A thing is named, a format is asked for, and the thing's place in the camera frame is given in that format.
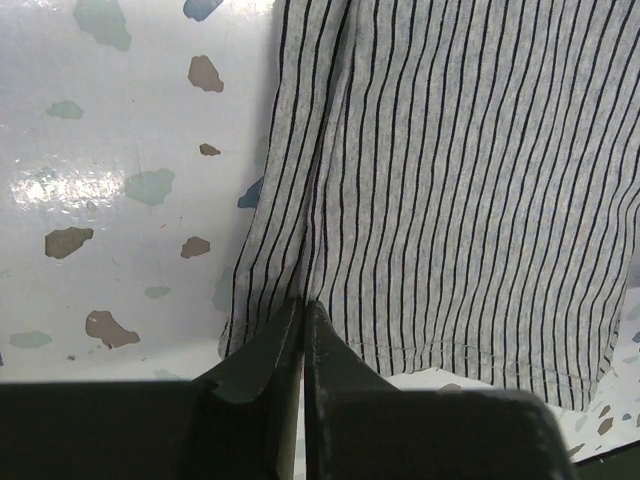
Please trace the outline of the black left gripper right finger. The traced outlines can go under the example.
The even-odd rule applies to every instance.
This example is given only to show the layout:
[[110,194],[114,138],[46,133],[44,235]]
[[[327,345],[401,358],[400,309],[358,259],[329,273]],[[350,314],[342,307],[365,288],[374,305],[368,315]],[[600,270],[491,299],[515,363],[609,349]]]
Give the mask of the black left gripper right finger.
[[309,479],[575,479],[553,415],[517,390],[407,390],[305,311]]

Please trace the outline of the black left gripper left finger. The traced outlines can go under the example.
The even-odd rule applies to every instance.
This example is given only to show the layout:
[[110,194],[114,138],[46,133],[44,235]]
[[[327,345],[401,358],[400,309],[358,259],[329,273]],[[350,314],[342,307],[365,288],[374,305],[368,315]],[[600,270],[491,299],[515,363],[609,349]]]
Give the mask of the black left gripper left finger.
[[303,303],[186,381],[1,388],[5,479],[290,479]]

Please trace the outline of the grey striped underwear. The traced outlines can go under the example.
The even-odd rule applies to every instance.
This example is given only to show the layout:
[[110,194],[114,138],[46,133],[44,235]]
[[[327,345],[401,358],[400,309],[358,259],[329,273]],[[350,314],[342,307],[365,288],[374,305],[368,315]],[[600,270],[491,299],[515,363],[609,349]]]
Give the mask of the grey striped underwear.
[[321,303],[383,376],[586,409],[638,245],[635,1],[284,1],[219,343]]

